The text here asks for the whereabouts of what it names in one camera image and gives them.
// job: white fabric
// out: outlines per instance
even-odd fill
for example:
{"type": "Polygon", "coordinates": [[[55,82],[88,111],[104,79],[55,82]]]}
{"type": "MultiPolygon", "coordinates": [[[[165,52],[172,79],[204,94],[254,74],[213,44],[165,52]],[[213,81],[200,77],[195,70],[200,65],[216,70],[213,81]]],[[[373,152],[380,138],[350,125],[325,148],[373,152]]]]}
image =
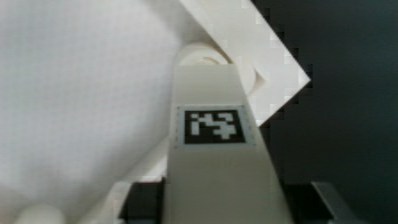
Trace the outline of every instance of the white fabric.
{"type": "Polygon", "coordinates": [[[172,60],[207,35],[175,0],[1,0],[0,223],[72,223],[167,135],[172,60]]]}

